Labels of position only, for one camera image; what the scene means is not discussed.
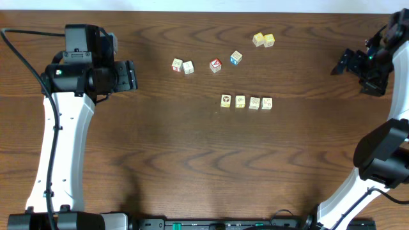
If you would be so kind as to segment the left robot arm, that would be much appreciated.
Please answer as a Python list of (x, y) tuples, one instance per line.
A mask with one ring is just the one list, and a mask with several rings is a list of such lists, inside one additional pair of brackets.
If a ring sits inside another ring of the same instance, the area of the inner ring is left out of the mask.
[(44, 96), (45, 126), (35, 183), (22, 214), (8, 229), (137, 229), (127, 213), (87, 213), (82, 172), (95, 106), (137, 89), (135, 66), (116, 61), (114, 34), (90, 24), (68, 24), (65, 49), (35, 78)]

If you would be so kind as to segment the soccer ball block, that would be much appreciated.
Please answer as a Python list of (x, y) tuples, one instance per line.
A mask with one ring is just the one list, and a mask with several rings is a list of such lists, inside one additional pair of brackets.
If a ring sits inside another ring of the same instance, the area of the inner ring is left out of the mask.
[(229, 108), (231, 106), (231, 95), (221, 95), (220, 106)]

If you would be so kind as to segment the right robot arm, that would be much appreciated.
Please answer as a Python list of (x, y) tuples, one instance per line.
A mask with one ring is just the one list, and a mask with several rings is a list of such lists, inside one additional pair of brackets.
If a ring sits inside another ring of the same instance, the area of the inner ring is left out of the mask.
[(355, 148), (354, 168), (344, 183), (307, 216), (303, 229), (373, 229), (373, 224), (352, 220), (371, 201), (383, 195), (397, 200), (388, 191), (408, 183), (408, 9), (390, 16), (372, 38), (366, 52), (345, 50), (332, 75), (351, 72), (359, 78), (361, 92), (383, 96), (394, 74), (392, 103), (387, 121), (363, 137)]

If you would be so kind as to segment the yellow-edged wooden block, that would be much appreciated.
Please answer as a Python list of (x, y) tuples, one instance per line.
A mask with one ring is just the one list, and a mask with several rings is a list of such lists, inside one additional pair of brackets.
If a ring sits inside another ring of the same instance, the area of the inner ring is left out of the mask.
[(246, 98), (245, 95), (236, 95), (235, 96), (235, 107), (236, 108), (245, 108)]

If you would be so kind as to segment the wooden 8 block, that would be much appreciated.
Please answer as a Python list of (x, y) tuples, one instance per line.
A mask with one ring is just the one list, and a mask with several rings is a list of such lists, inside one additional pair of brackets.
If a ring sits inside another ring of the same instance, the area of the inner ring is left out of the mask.
[(263, 97), (261, 101), (262, 110), (270, 110), (273, 106), (273, 100), (269, 97)]

